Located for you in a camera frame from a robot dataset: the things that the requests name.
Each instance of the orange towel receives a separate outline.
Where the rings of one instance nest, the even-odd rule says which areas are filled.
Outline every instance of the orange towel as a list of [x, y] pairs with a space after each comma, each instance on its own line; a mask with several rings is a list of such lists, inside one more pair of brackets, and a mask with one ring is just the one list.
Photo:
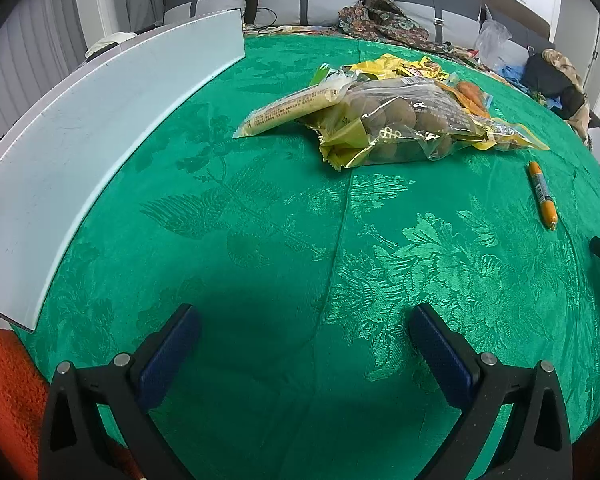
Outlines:
[[[22, 480], [38, 480], [38, 443], [48, 383], [11, 330], [0, 330], [0, 449]], [[126, 448], [110, 449], [132, 478], [142, 475]]]

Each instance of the green tablecloth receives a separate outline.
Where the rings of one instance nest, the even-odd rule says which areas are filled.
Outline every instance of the green tablecloth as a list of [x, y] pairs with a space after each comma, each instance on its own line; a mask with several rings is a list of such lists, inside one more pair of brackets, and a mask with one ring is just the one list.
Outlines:
[[[42, 373], [132, 351], [192, 303], [202, 339], [152, 417], [197, 478], [408, 479], [459, 415], [404, 333], [410, 308], [429, 301], [477, 351], [553, 361], [579, 436], [600, 414], [600, 261], [587, 248], [600, 236], [600, 167], [557, 116], [438, 60], [551, 151], [467, 148], [337, 173], [298, 124], [231, 139], [320, 63], [385, 52], [422, 55], [342, 38], [247, 40], [246, 58], [174, 111], [85, 218], [38, 329], [21, 333]], [[532, 158], [555, 196], [556, 232], [539, 220]]]

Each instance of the orange sausage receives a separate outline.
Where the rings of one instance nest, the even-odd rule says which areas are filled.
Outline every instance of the orange sausage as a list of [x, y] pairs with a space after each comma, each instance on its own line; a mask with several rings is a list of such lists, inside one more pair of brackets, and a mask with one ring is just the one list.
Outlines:
[[538, 163], [531, 161], [528, 166], [529, 177], [531, 184], [534, 187], [538, 207], [540, 208], [540, 216], [542, 223], [552, 231], [555, 231], [555, 226], [558, 223], [558, 212], [555, 210], [554, 199], [549, 194], [549, 188], [544, 179], [544, 174]]

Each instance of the red cloth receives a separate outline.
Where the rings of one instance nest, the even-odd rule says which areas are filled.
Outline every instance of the red cloth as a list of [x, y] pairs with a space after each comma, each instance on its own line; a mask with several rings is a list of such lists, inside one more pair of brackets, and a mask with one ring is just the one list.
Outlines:
[[[38, 443], [48, 383], [11, 330], [0, 330], [0, 449], [22, 480], [38, 480]], [[142, 475], [126, 448], [110, 449], [132, 478]]]

